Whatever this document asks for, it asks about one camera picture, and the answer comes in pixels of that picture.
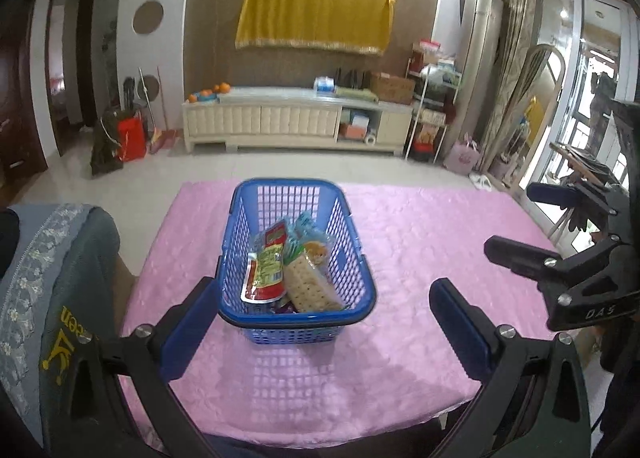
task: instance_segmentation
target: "yellow embroidered logo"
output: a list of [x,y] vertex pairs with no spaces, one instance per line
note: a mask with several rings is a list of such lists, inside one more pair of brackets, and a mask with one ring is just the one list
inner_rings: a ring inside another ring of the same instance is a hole
[[[71,314],[71,311],[66,308],[66,306],[62,307],[60,320],[62,321],[62,324],[64,326],[71,330],[71,333],[74,333],[75,335],[82,335],[84,333],[84,328]],[[56,342],[53,345],[53,348],[51,348],[49,357],[45,361],[42,361],[42,368],[44,370],[48,370],[51,362],[53,362],[56,358],[60,358],[60,371],[58,372],[58,376],[56,377],[56,384],[58,384],[59,386],[62,385],[63,374],[69,367],[69,364],[71,362],[71,354],[74,351],[76,351],[76,347],[66,336],[65,330],[61,328],[60,332],[58,332]]]

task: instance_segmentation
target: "beige curtain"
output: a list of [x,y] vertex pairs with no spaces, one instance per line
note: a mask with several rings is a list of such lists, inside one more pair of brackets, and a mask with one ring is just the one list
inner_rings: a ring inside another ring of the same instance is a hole
[[496,93],[494,110],[489,118],[479,148],[480,161],[476,167],[486,171],[491,165],[490,154],[497,138],[505,111],[511,100],[520,72],[531,46],[536,0],[504,0],[503,28],[500,39],[504,41],[500,63],[500,83]]

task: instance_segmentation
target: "curtain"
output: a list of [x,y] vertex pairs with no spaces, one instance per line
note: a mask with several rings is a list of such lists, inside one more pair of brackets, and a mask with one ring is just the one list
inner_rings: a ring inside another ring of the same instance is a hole
[[498,132],[531,46],[536,0],[504,0],[504,8],[503,29],[500,35],[501,40],[504,40],[504,47],[498,74],[498,89],[494,110],[479,145],[481,158],[476,166],[482,171],[486,171],[491,165],[495,143],[501,140],[498,138]]
[[382,55],[394,0],[244,0],[236,48],[290,46]]

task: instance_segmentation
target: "red bag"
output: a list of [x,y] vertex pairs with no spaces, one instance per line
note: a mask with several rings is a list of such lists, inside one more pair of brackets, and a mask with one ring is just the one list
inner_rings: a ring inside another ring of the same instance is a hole
[[144,158],[146,154],[145,132],[142,120],[137,117],[127,118],[118,124],[121,147],[118,148],[118,158],[123,162]]

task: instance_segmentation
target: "dark brown door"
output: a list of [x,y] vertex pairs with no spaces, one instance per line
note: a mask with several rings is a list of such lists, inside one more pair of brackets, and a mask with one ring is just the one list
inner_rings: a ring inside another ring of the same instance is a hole
[[7,181],[47,169],[36,127],[29,71],[31,15],[23,0],[0,36],[0,163]]

